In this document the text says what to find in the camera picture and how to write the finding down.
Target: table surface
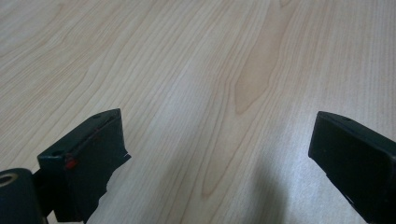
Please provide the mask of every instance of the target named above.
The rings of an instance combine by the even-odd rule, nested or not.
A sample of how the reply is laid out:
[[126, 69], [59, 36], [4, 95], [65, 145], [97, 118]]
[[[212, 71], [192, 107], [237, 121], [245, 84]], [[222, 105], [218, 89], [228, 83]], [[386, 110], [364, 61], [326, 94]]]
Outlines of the table surface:
[[132, 159], [89, 223], [364, 223], [307, 150], [319, 110], [396, 139], [395, 22], [393, 0], [1, 1], [0, 169], [120, 108]]

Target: black plastic part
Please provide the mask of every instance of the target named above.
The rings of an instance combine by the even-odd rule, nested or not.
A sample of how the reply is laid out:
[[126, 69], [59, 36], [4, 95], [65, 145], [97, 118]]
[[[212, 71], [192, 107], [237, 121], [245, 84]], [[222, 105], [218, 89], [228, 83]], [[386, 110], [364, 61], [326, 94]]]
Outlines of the black plastic part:
[[312, 158], [369, 223], [396, 223], [396, 143], [358, 122], [318, 112]]
[[29, 170], [18, 168], [0, 172], [0, 223], [47, 223]]
[[38, 155], [35, 174], [45, 216], [86, 222], [106, 193], [112, 173], [128, 161], [119, 109], [90, 117]]

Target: black plastic piece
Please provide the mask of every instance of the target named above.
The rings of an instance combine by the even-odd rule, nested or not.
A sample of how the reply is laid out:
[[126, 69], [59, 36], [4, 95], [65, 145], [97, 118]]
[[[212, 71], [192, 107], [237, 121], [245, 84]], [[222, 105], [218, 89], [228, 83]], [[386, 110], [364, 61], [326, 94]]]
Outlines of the black plastic piece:
[[318, 112], [312, 158], [369, 223], [396, 223], [396, 143], [358, 122]]
[[[131, 158], [124, 146], [120, 110], [90, 117], [37, 158], [40, 170], [34, 175], [17, 170], [24, 171], [18, 178], [23, 185], [15, 181], [7, 189], [0, 187], [0, 217], [5, 220], [0, 223], [43, 223], [29, 222], [28, 216], [19, 217], [24, 221], [13, 218], [35, 213], [43, 221], [52, 210], [58, 221], [87, 222], [112, 173]], [[21, 192], [29, 206], [22, 205]], [[13, 211], [7, 209], [11, 201]]]
[[0, 223], [45, 224], [32, 173], [17, 168], [0, 172]]

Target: wood grain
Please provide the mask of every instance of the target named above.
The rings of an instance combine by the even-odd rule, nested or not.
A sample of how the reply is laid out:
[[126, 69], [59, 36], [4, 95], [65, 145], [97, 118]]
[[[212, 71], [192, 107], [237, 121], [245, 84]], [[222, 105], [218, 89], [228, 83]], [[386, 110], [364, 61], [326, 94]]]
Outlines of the wood grain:
[[133, 158], [89, 223], [364, 223], [307, 150], [319, 110], [396, 139], [395, 21], [392, 0], [1, 1], [0, 169], [119, 107]]

